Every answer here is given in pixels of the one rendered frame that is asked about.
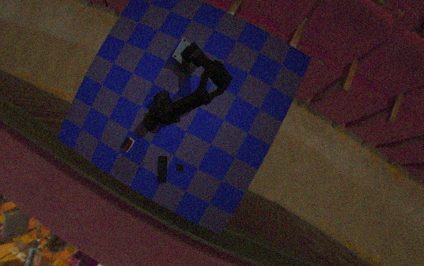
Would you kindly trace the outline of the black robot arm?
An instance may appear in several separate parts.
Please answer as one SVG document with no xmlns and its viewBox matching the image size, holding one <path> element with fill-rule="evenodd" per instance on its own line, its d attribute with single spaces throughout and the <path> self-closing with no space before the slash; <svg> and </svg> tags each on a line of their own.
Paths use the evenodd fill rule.
<svg viewBox="0 0 424 266">
<path fill-rule="evenodd" d="M 172 103 L 169 93 L 166 90 L 153 96 L 153 99 L 156 101 L 153 111 L 142 122 L 142 125 L 148 131 L 152 131 L 159 123 L 170 125 L 177 120 L 179 115 L 201 105 L 208 105 L 214 97 L 218 97 L 225 92 L 232 80 L 231 75 L 225 69 L 224 65 L 222 65 L 221 61 L 216 59 L 212 61 L 207 58 L 195 42 L 185 47 L 180 55 L 183 56 L 187 63 L 192 61 L 198 68 L 202 66 L 205 69 L 201 74 L 199 86 L 193 93 L 190 93 L 175 103 Z M 206 91 L 208 78 L 218 87 L 212 93 Z"/>
</svg>

